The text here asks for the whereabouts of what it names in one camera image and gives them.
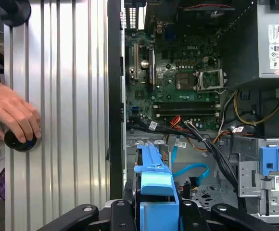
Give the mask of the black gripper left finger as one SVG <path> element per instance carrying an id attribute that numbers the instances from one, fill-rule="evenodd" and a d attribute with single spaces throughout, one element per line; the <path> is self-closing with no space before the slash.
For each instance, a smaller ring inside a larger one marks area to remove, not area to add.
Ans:
<path id="1" fill-rule="evenodd" d="M 39 230 L 135 231 L 136 224 L 131 204 L 126 200 L 116 200 L 102 210 L 99 210 L 95 205 L 79 205 Z"/>

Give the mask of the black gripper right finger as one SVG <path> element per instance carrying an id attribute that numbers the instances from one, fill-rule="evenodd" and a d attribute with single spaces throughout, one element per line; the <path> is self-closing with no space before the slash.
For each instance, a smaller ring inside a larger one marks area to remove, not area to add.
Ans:
<path id="1" fill-rule="evenodd" d="M 216 204 L 210 211 L 191 200 L 181 201 L 182 231 L 279 231 L 268 224 L 227 204 Z"/>

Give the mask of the person's bare hand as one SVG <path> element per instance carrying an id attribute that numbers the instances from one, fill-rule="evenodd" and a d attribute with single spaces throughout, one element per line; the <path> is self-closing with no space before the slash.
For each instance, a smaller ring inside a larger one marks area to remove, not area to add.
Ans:
<path id="1" fill-rule="evenodd" d="M 21 143 L 32 140 L 33 136 L 41 138 L 39 112 L 15 91 L 1 83 L 0 122 L 9 128 Z M 4 138 L 1 128 L 0 138 Z"/>

